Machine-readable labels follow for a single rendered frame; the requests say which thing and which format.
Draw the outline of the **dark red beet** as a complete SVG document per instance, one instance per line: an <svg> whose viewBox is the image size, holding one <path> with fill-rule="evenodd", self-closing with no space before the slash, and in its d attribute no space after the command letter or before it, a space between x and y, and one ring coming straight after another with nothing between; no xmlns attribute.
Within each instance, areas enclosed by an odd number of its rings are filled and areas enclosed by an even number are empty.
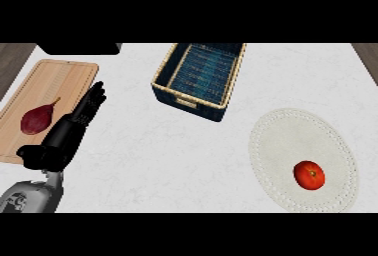
<svg viewBox="0 0 378 256"><path fill-rule="evenodd" d="M60 102L57 99L51 104L46 104L30 110L21 119L21 131L27 135L36 135L43 132L52 123L54 109Z"/></svg>

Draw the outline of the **dark blue wicker basket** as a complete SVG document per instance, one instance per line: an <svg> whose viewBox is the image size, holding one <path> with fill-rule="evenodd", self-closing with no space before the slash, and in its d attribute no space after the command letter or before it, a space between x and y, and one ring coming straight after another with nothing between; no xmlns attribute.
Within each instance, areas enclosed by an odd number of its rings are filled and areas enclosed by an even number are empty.
<svg viewBox="0 0 378 256"><path fill-rule="evenodd" d="M220 122L246 47L246 43L175 43L151 82L157 100Z"/></svg>

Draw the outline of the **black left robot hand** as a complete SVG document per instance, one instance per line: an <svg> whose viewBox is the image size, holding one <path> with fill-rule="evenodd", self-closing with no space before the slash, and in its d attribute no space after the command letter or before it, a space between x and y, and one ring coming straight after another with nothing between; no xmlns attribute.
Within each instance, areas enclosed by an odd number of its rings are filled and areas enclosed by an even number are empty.
<svg viewBox="0 0 378 256"><path fill-rule="evenodd" d="M17 155L24 160L26 168L51 172L61 172L65 169L105 100L104 82L99 81L86 92L74 111L55 123L42 144L24 145L18 149Z"/></svg>

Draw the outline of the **black appliance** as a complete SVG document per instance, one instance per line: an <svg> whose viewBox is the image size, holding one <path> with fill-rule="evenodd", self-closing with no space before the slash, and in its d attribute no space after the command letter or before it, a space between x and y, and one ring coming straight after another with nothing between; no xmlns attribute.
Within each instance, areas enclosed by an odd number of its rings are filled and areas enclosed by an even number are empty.
<svg viewBox="0 0 378 256"><path fill-rule="evenodd" d="M117 55L122 43L39 43L51 55Z"/></svg>

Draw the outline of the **red tomato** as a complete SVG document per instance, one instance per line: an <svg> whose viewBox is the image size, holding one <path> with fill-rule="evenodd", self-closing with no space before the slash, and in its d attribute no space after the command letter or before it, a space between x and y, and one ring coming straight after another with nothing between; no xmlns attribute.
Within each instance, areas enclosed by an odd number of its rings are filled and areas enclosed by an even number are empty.
<svg viewBox="0 0 378 256"><path fill-rule="evenodd" d="M318 190L325 185L325 172L312 161L302 161L294 166L294 179L306 190Z"/></svg>

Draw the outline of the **white oval lace placemat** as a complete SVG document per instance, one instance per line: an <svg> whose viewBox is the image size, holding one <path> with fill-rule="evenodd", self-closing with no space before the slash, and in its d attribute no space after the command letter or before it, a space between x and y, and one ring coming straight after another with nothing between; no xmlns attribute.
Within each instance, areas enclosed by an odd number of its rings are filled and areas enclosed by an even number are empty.
<svg viewBox="0 0 378 256"><path fill-rule="evenodd" d="M347 144L333 126L312 113L278 109L257 121L250 137L251 165L260 185L291 212L345 212L358 198L359 172ZM294 178L294 166L315 162L325 172L325 184L305 189Z"/></svg>

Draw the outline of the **pale wooden cutting board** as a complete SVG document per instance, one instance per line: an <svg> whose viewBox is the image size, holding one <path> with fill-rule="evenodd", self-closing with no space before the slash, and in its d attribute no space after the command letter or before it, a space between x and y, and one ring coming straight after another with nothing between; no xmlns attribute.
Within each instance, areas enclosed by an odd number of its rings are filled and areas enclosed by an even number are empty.
<svg viewBox="0 0 378 256"><path fill-rule="evenodd" d="M24 114L51 104L52 125L64 114L71 113L93 83L99 65L96 63L43 59L34 65L8 104L0 111L0 162L21 164L17 155L21 146L40 144L49 129L37 135L21 131Z"/></svg>

